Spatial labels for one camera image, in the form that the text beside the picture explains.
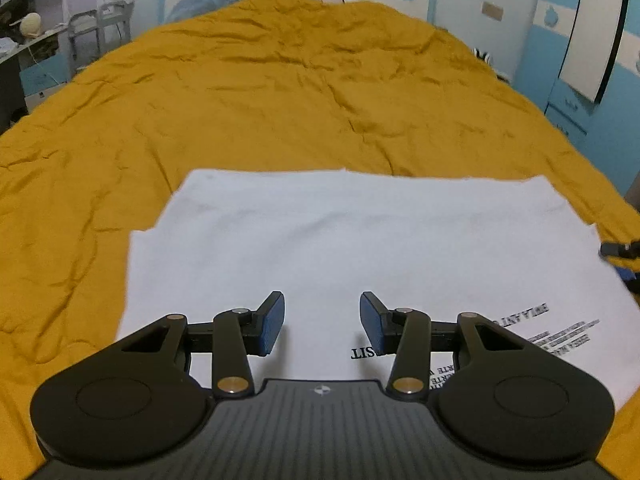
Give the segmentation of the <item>white printed t-shirt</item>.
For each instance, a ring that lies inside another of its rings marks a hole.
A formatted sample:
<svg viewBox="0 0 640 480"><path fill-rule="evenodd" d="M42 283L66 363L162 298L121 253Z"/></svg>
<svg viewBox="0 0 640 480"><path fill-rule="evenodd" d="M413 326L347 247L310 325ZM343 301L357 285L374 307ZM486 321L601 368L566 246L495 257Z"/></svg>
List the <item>white printed t-shirt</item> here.
<svg viewBox="0 0 640 480"><path fill-rule="evenodd" d="M345 170L199 169L155 226L130 235L128 335L169 313L208 322L282 292L256 379L385 379L359 299L435 321L474 311L603 382L639 387L639 309L596 228L543 177L394 178Z"/></svg>

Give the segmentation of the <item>blue and white wardrobe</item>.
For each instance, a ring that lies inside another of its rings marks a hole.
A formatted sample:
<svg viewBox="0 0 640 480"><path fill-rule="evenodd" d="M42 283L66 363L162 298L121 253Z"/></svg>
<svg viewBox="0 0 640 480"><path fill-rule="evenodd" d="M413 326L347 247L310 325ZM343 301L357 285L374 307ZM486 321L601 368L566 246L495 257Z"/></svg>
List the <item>blue and white wardrobe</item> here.
<svg viewBox="0 0 640 480"><path fill-rule="evenodd" d="M514 88L629 192L639 173L639 0L537 0Z"/></svg>

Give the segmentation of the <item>mustard yellow bed cover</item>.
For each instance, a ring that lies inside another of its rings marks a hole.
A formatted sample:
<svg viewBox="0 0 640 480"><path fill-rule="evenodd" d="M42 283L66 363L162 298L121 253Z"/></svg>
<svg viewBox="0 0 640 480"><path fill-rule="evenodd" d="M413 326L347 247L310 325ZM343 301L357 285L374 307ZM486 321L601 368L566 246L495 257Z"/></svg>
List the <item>mustard yellow bed cover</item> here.
<svg viewBox="0 0 640 480"><path fill-rule="evenodd" d="M608 240L639 216L455 36L360 1L243 0L149 30L1 138L1 474L42 463L36 388L109 344L131 231L196 168L542 174Z"/></svg>

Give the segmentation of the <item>grey chair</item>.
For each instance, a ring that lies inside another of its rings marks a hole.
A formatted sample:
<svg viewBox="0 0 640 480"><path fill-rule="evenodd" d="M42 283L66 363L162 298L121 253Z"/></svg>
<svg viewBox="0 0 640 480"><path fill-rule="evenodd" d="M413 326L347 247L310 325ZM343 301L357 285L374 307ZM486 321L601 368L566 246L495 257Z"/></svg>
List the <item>grey chair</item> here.
<svg viewBox="0 0 640 480"><path fill-rule="evenodd" d="M131 17L134 10L132 2L116 0L101 4L97 9L74 14L68 21L66 32L70 44L70 72L75 75L84 70L92 61L104 55L107 49L106 30L115 27L119 36L119 44L131 41ZM78 39L93 35L96 44L96 55L85 61L78 49Z"/></svg>

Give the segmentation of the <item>blue pillow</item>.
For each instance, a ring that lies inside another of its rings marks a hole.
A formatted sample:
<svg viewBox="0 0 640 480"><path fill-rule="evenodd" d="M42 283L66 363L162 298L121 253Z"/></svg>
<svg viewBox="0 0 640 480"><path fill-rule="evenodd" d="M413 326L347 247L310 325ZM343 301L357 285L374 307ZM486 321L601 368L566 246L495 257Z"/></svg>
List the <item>blue pillow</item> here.
<svg viewBox="0 0 640 480"><path fill-rule="evenodd" d="M165 24L177 23L188 18L214 12L219 9L231 6L241 0L180 0L178 1L164 18Z"/></svg>

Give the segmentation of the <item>grey desk with shelves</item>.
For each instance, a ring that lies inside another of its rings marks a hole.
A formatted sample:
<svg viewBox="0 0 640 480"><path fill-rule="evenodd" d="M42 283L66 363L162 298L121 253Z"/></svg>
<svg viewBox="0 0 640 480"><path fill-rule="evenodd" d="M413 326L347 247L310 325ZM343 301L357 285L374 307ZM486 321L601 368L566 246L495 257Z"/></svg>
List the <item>grey desk with shelves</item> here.
<svg viewBox="0 0 640 480"><path fill-rule="evenodd" d="M1 0L1 129L28 113L26 99L37 84L57 87L59 76L32 75L29 69L58 54L65 32L66 0Z"/></svg>

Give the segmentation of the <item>beige wall switch plate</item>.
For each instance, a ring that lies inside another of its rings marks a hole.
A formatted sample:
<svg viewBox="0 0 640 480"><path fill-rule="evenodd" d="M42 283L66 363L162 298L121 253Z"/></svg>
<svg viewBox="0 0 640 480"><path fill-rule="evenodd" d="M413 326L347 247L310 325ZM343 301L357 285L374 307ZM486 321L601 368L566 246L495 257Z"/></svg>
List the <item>beige wall switch plate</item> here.
<svg viewBox="0 0 640 480"><path fill-rule="evenodd" d="M482 4L482 14L494 21L501 22L504 10L502 6L497 6L495 3L484 1Z"/></svg>

